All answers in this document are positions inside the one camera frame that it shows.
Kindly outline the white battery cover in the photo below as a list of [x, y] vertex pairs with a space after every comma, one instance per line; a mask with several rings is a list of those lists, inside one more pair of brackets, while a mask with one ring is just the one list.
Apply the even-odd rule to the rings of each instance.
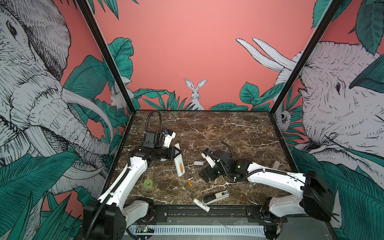
[[196, 166], [203, 166], [204, 162], [194, 161], [194, 165], [196, 165]]

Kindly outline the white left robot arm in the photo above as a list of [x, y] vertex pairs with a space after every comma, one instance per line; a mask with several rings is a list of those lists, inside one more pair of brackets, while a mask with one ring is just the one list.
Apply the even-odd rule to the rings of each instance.
[[149, 214], [150, 202], [125, 202], [136, 182], [151, 162], [174, 160], [181, 157], [180, 148], [171, 144], [176, 133], [146, 132], [142, 143], [127, 155], [127, 165], [113, 184], [96, 200], [83, 209], [83, 238], [85, 240], [120, 240], [127, 227]]

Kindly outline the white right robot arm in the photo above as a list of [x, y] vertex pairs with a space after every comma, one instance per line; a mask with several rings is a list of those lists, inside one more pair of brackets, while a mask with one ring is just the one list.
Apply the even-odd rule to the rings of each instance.
[[291, 173], [259, 165], [249, 160], [235, 161], [232, 154], [223, 150], [205, 149], [202, 157], [207, 166], [199, 175], [205, 182], [226, 177], [231, 183], [257, 183], [283, 190], [288, 196], [271, 198], [265, 211], [276, 217], [307, 214], [329, 222], [333, 218], [334, 194], [326, 181], [316, 172]]

